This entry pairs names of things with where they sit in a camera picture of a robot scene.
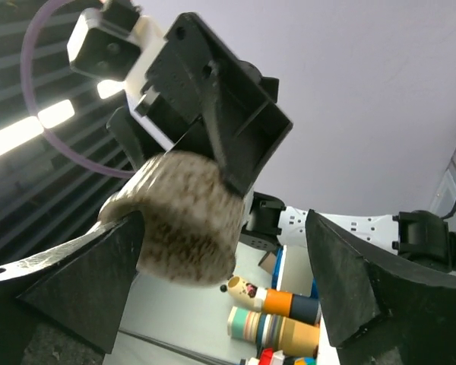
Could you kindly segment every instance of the white panel with holes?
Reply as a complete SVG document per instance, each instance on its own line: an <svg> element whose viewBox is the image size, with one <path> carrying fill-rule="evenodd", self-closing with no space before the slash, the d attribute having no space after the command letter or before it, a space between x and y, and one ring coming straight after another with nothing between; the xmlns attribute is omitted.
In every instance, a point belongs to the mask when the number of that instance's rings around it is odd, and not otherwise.
<svg viewBox="0 0 456 365"><path fill-rule="evenodd" d="M375 246L396 254L392 242L398 241L398 223L391 215L375 217L354 217L350 215L322 214L330 221L350 231L355 236ZM287 207L280 213L279 228L282 233L279 241L287 246L307 246L306 242L307 211Z"/></svg>

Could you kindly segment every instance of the blue object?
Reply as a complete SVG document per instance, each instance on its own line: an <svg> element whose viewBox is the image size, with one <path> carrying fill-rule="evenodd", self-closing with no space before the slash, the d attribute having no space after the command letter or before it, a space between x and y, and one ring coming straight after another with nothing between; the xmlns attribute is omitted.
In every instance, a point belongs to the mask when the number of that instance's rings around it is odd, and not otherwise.
<svg viewBox="0 0 456 365"><path fill-rule="evenodd" d="M319 299L318 288L316 287L316 280L312 280L311 298Z"/></svg>
<svg viewBox="0 0 456 365"><path fill-rule="evenodd" d="M272 289L277 289L277 282L279 281L280 261L282 260L282 249L277 251L277 260L275 261L274 270L272 271Z"/></svg>

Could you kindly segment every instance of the mug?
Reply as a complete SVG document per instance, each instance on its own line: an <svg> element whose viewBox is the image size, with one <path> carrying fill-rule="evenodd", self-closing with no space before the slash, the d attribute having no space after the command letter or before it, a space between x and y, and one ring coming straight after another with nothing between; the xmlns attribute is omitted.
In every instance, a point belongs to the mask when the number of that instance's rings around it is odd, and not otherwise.
<svg viewBox="0 0 456 365"><path fill-rule="evenodd" d="M213 160L185 151L152 157L100 209L99 224L144 216L137 270L185 285L226 280L236 266L244 199Z"/></svg>

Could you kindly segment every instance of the fluorescent light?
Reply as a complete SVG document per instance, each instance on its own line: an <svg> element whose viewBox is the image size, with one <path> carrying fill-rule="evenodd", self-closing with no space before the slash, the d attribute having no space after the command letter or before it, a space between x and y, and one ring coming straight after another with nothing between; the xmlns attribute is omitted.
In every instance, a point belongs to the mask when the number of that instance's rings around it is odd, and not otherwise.
<svg viewBox="0 0 456 365"><path fill-rule="evenodd" d="M71 118L74 108L69 100L63 100L39 112L41 122L47 128L55 127ZM43 127L35 116L29 116L0 130L0 156L37 137Z"/></svg>
<svg viewBox="0 0 456 365"><path fill-rule="evenodd" d="M97 89L102 99L108 99L123 90L123 82L103 80L98 83Z"/></svg>

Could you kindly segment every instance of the tan cup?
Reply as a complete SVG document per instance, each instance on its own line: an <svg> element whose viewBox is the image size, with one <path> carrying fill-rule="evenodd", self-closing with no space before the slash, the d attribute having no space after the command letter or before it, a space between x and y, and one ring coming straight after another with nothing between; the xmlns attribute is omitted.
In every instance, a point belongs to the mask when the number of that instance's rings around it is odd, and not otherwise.
<svg viewBox="0 0 456 365"><path fill-rule="evenodd" d="M144 215L139 272L180 284L211 285L235 269L244 201L224 186L218 165L171 151L151 158L100 210L101 224Z"/></svg>

